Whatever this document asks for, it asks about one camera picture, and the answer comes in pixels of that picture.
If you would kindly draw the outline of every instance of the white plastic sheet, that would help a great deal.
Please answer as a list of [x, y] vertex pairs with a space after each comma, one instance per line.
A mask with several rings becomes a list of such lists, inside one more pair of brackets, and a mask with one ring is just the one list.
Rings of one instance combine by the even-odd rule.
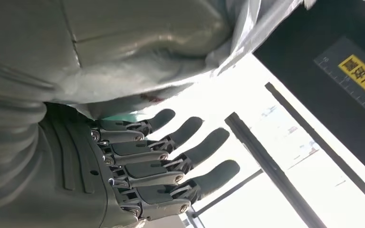
[[316, 0], [225, 1], [234, 32], [226, 43], [205, 59], [175, 58], [156, 52], [109, 62], [105, 67], [93, 66], [66, 77], [59, 85], [57, 101], [66, 104], [110, 101], [108, 105], [115, 105], [116, 102], [111, 101], [120, 97], [208, 80], [253, 52], [300, 4], [310, 8]]

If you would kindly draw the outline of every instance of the plastic wrap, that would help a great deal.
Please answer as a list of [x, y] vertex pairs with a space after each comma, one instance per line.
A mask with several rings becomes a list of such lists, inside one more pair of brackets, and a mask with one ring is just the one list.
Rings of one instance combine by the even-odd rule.
[[[307, 8], [310, 8], [315, 1], [203, 1], [212, 6], [214, 13], [219, 15], [217, 19], [220, 21], [217, 24], [223, 27], [224, 22], [228, 21], [234, 27], [231, 38], [216, 47], [207, 56], [190, 58], [174, 54], [166, 55], [159, 51], [143, 54], [132, 53], [129, 58], [124, 60], [82, 67], [78, 72], [65, 77], [65, 80], [59, 83], [60, 90], [56, 100], [66, 104], [82, 104], [73, 106], [83, 110], [89, 111], [94, 108], [96, 114], [89, 116], [104, 118], [119, 113], [101, 110], [106, 109], [106, 106], [120, 105], [117, 98], [125, 100], [127, 97], [142, 96], [145, 93], [156, 94], [156, 91], [167, 88], [178, 88], [186, 84], [208, 80], [232, 67], [246, 54], [259, 47], [278, 24], [300, 4], [304, 3]], [[225, 27], [212, 26], [212, 28], [201, 29], [201, 32], [209, 34], [215, 32], [215, 35], [220, 36], [222, 30], [226, 32]], [[167, 99], [181, 91], [181, 89], [176, 89], [173, 93], [170, 92], [171, 90], [168, 89], [167, 95], [157, 97], [157, 100]], [[100, 102], [100, 110], [97, 110], [97, 105], [85, 105], [97, 102]], [[151, 105], [145, 99], [142, 99], [142, 103], [145, 103], [141, 105], [143, 107]], [[121, 110], [133, 111], [133, 108], [121, 107]]]

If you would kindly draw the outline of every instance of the gray panel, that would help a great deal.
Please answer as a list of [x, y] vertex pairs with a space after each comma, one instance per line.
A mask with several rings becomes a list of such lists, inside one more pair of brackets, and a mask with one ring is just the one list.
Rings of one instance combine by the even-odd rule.
[[132, 178], [135, 179], [150, 177], [167, 172], [167, 169], [162, 166], [160, 161], [146, 161], [126, 164], [125, 170]]
[[78, 69], [59, 2], [0, 0], [0, 63], [48, 82]]
[[137, 187], [139, 196], [148, 204], [158, 204], [172, 201], [170, 193], [166, 192], [164, 185]]
[[151, 152], [152, 150], [147, 147], [147, 145], [147, 141], [132, 141], [112, 143], [111, 147], [116, 154], [120, 156], [126, 156], [137, 153]]
[[64, 4], [83, 66], [156, 48], [204, 56], [231, 34], [223, 0], [65, 0]]

